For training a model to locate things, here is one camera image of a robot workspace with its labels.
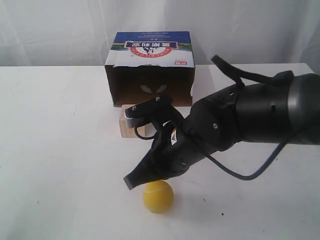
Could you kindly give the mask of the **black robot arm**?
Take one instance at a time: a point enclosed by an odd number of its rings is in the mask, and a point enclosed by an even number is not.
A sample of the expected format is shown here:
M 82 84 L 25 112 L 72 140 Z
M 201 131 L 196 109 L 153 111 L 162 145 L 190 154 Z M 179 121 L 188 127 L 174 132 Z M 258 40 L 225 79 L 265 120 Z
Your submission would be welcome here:
M 150 150 L 124 177 L 129 189 L 178 177 L 209 159 L 229 175 L 250 181 L 260 176 L 287 144 L 320 143 L 320 77 L 281 72 L 268 82 L 234 84 L 195 102 L 188 116 L 169 96 L 157 96 L 125 110 L 129 127 L 152 124 Z M 276 148 L 254 173 L 242 175 L 213 154 L 239 142 L 275 143 Z

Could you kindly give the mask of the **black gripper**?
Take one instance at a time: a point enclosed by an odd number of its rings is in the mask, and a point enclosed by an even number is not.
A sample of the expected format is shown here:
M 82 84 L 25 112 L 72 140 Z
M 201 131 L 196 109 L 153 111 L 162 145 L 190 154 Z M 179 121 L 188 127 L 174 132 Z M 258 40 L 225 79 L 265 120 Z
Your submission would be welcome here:
M 181 133 L 168 122 L 152 142 L 151 149 L 123 180 L 132 190 L 143 184 L 178 177 L 205 158 L 199 148 L 207 154 L 213 153 L 213 146 L 197 138 L 195 131 Z

